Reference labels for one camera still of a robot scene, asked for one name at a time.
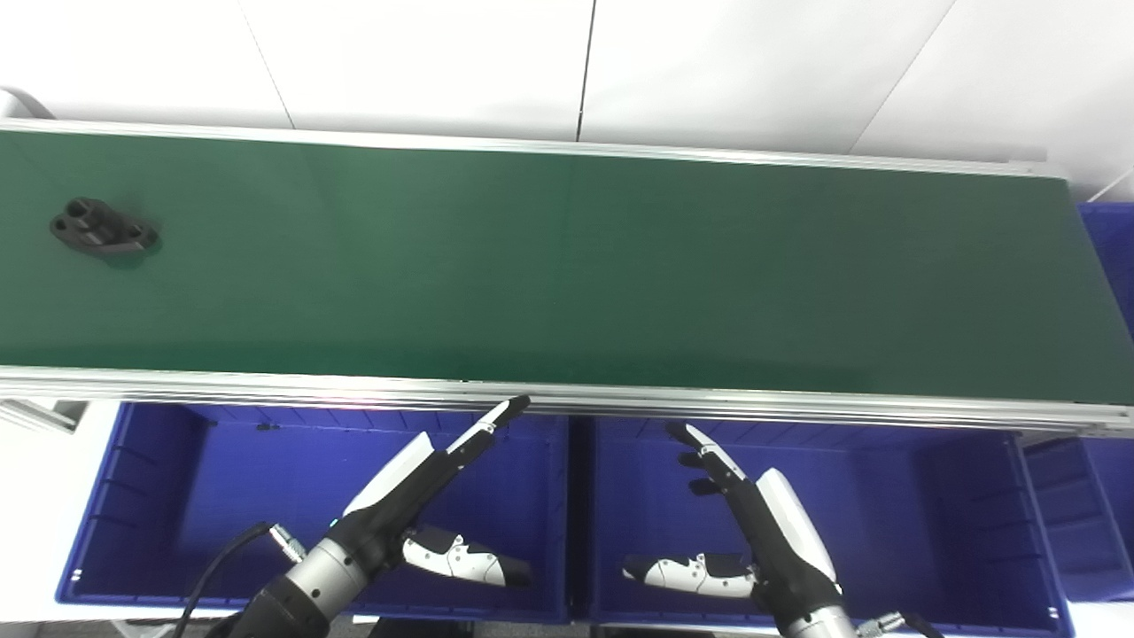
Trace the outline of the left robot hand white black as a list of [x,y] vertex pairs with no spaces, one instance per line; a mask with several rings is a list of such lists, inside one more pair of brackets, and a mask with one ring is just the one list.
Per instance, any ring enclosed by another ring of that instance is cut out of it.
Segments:
[[531,565],[469,541],[465,534],[421,526],[425,507],[462,469],[494,445],[497,431],[524,412],[530,395],[494,405],[449,446],[418,433],[352,499],[325,533],[345,564],[371,582],[404,563],[438,576],[503,588],[526,588]]

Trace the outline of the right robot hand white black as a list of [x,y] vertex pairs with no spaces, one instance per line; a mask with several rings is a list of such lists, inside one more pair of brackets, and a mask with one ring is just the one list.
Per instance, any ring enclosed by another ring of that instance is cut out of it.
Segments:
[[782,637],[854,637],[833,561],[782,473],[770,468],[750,479],[695,425],[668,423],[665,431],[689,448],[678,461],[706,473],[691,482],[691,493],[725,497],[752,561],[712,553],[629,555],[621,565],[624,577],[697,596],[750,599],[773,618]]

